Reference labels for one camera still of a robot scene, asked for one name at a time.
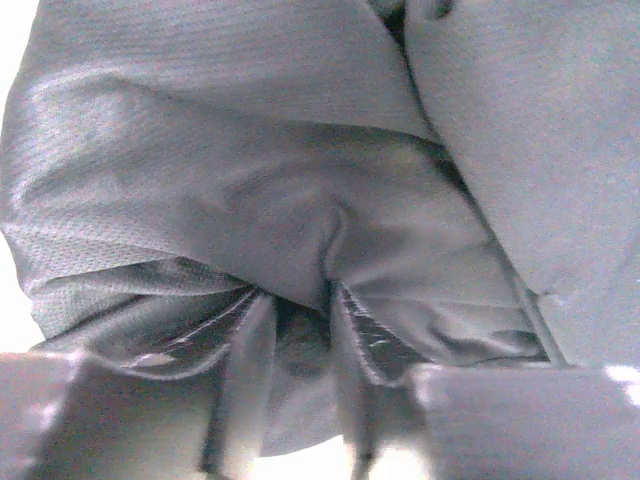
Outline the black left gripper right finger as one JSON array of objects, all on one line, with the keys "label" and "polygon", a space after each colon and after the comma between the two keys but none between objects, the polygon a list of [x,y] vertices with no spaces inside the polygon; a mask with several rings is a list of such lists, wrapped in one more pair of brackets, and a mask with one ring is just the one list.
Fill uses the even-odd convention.
[{"label": "black left gripper right finger", "polygon": [[639,372],[431,363],[352,293],[331,301],[352,479],[635,479]]}]

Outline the black t-shirt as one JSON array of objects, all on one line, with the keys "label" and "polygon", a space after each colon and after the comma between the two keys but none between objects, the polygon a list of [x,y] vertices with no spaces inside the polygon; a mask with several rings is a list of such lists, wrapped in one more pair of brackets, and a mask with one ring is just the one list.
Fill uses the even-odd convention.
[{"label": "black t-shirt", "polygon": [[1,230],[54,348],[126,355],[258,287],[268,455],[339,430],[329,291],[364,354],[639,362],[635,1],[43,1]]}]

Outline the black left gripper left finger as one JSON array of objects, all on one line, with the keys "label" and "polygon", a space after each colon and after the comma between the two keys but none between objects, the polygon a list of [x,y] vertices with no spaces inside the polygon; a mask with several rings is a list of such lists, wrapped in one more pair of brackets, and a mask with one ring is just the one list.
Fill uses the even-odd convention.
[{"label": "black left gripper left finger", "polygon": [[130,354],[1,357],[5,479],[247,479],[260,454],[275,301],[227,310]]}]

